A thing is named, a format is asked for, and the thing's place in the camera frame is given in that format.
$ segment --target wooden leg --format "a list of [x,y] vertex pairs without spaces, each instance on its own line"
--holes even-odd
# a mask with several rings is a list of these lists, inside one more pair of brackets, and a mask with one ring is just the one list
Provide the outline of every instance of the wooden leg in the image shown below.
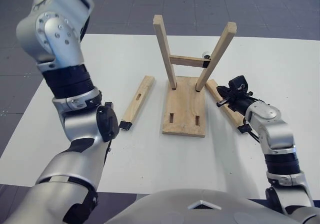
[[237,32],[237,25],[234,22],[228,22],[224,28],[224,31],[216,47],[214,48],[211,54],[211,60],[208,67],[202,71],[200,77],[198,78],[198,81],[196,82],[197,84],[195,89],[197,91],[200,91],[204,87],[205,83],[209,79],[212,71],[217,66],[219,60],[221,59],[222,55],[226,51],[227,47],[229,46],[236,32]]
[[134,120],[136,119],[141,106],[144,104],[145,98],[154,83],[154,76],[145,76],[142,80],[138,90],[136,91],[130,105],[124,113],[120,122],[119,128],[129,130]]
[[170,86],[172,89],[175,89],[177,86],[177,80],[176,80],[176,76],[175,76],[175,71],[174,68],[171,64],[170,61],[170,49],[169,49],[169,44],[168,44],[168,40],[167,40],[167,35],[166,35],[166,30],[165,30],[165,25],[163,22],[163,18],[162,15],[155,15],[153,18],[154,22],[153,22],[153,27],[156,33],[156,37],[158,39],[158,43],[159,43],[159,47],[161,50],[161,54],[162,54],[162,58],[163,58],[163,62],[164,62],[164,66],[165,66],[165,70],[166,70],[166,74],[168,75],[168,79],[170,82]]

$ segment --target black end cap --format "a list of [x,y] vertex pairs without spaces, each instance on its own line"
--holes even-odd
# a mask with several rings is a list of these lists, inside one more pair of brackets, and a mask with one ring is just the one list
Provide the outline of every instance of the black end cap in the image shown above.
[[241,125],[237,128],[241,134],[252,131],[251,126],[249,124]]
[[130,127],[132,126],[132,123],[131,122],[126,122],[126,121],[121,121],[120,122],[120,125],[119,125],[119,128],[122,129],[122,130],[130,130]]

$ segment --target wooden stick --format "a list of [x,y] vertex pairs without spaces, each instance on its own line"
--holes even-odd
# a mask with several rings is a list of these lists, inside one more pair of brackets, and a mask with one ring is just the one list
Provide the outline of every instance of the wooden stick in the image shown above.
[[223,33],[221,34],[216,47],[211,54],[211,61],[208,67],[202,71],[200,77],[198,78],[198,81],[196,82],[197,84],[195,86],[195,90],[200,91],[204,87],[205,83],[209,79],[212,71],[217,66],[219,60],[226,51],[236,32],[237,25],[234,22],[228,22],[224,28]]
[[130,129],[154,81],[155,81],[154,76],[146,75],[144,77],[130,105],[128,106],[126,112],[124,113],[124,116],[120,122],[119,128],[123,130]]
[[173,65],[185,65],[185,66],[204,68],[204,61],[209,62],[210,60],[202,59],[202,58],[170,55],[170,61],[171,61],[171,64]]
[[[205,85],[205,87],[209,90],[210,94],[214,97],[214,99],[217,102],[222,100],[222,97],[217,90],[218,84],[214,80],[208,80]],[[227,105],[222,105],[220,108],[226,113],[226,115],[230,118],[231,122],[234,124],[236,128],[238,128],[239,126],[243,126],[243,115],[241,115],[239,112],[232,111],[228,108]]]
[[156,38],[158,39],[159,47],[161,50],[166,74],[168,75],[168,79],[172,89],[175,89],[177,86],[177,80],[175,76],[174,68],[170,62],[170,49],[168,44],[168,39],[166,35],[165,25],[163,22],[162,15],[155,15],[153,18],[153,27],[156,33]]

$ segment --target wooden plank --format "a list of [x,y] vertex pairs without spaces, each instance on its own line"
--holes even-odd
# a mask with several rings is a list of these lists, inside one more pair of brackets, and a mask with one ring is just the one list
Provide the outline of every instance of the wooden plank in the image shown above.
[[129,130],[134,120],[136,119],[141,106],[144,104],[145,98],[154,83],[154,76],[145,76],[138,90],[136,91],[130,105],[128,106],[119,127],[124,130]]
[[170,49],[169,49],[169,44],[168,44],[168,39],[166,35],[166,29],[165,25],[163,22],[162,15],[155,15],[153,18],[153,27],[156,33],[156,38],[158,39],[160,51],[162,54],[166,74],[168,75],[168,79],[171,85],[172,89],[175,89],[177,86],[177,80],[176,80],[176,75],[174,71],[174,67],[172,66],[170,62]]
[[178,76],[176,81],[176,90],[168,87],[162,133],[204,137],[205,91],[195,91],[197,77]]
[[[217,90],[218,84],[215,82],[215,80],[208,80],[205,85],[205,87],[209,90],[210,94],[217,102],[222,100],[222,97]],[[226,115],[230,118],[231,122],[236,128],[244,124],[244,116],[239,112],[232,111],[228,108],[227,104],[222,105],[220,108],[226,113]]]
[[173,64],[173,65],[185,65],[185,66],[193,66],[193,67],[203,68],[204,61],[210,61],[210,60],[202,59],[202,58],[195,58],[195,57],[170,55],[170,61],[171,61],[171,64]]
[[219,60],[221,59],[222,55],[226,51],[227,47],[229,46],[236,32],[237,32],[237,25],[234,22],[228,22],[223,30],[223,33],[221,34],[221,37],[216,47],[214,48],[211,54],[211,61],[208,67],[202,71],[198,81],[196,82],[197,86],[195,87],[195,89],[197,91],[200,91],[204,87],[205,83],[209,79],[212,71],[217,66]]

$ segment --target black joint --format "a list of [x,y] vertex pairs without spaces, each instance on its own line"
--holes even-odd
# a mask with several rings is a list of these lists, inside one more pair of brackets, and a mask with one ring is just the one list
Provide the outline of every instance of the black joint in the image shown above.
[[130,127],[132,126],[132,123],[131,122],[126,122],[126,121],[121,121],[120,122],[120,125],[119,125],[119,128],[122,129],[122,130],[130,130]]
[[104,106],[112,108],[113,104],[112,102],[105,102]]
[[114,110],[109,106],[99,106],[96,113],[99,132],[104,142],[116,138],[119,133],[119,125]]
[[238,126],[237,129],[241,132],[241,134],[252,131],[251,126],[249,124]]
[[210,63],[210,61],[204,61],[202,68],[208,68],[209,63]]

